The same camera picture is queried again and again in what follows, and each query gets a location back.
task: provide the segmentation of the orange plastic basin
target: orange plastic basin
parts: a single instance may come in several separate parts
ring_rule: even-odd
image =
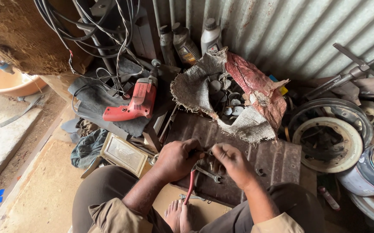
[[[39,76],[22,74],[19,70],[13,69],[14,75],[0,70],[0,94],[9,96],[26,96],[39,91],[46,86],[46,83]]]

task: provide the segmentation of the oil bottle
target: oil bottle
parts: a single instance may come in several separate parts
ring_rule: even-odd
[[[190,39],[187,28],[175,23],[172,26],[174,33],[173,44],[181,62],[187,68],[193,66],[200,58],[200,52],[194,42]]]
[[[204,26],[205,30],[201,35],[201,54],[219,51],[222,48],[221,27],[215,24],[214,18],[207,19]]]
[[[173,32],[168,25],[160,27],[160,46],[164,63],[169,66],[177,66],[174,57]]]

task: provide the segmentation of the bottle cap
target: bottle cap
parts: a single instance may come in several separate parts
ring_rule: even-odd
[[[180,23],[173,24],[171,29],[173,30],[174,34],[176,34],[176,35],[180,34],[183,31],[183,27],[181,26]]]
[[[215,27],[217,26],[217,25],[215,24],[215,19],[214,19],[214,18],[208,18],[208,19],[206,20],[206,22],[205,22],[204,25],[206,26],[206,30],[209,30],[209,31],[215,29]]]
[[[169,33],[171,30],[170,30],[170,27],[168,25],[164,25],[162,27],[160,27],[160,34],[166,34],[166,33]]]

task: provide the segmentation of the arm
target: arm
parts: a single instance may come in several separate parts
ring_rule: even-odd
[[[255,170],[237,148],[219,143],[211,150],[237,186],[245,192],[254,224],[279,215],[278,208],[259,183]]]
[[[165,145],[155,165],[122,199],[125,206],[146,216],[161,189],[189,174],[193,165],[204,156],[202,153],[189,156],[192,149],[201,151],[197,139],[174,141]]]

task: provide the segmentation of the sandy ground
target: sandy ground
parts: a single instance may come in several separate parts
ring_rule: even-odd
[[[18,168],[24,164],[26,159],[29,157],[30,152],[32,152],[39,143],[40,139],[52,124],[52,121],[60,114],[65,104],[66,101],[63,100],[58,94],[55,92],[50,93],[49,100],[43,107],[42,117],[34,126],[31,133],[26,137],[13,158],[9,161],[7,167],[5,167],[3,172],[0,174],[0,189],[4,189],[10,184],[12,179],[17,178],[14,177],[14,174]]]

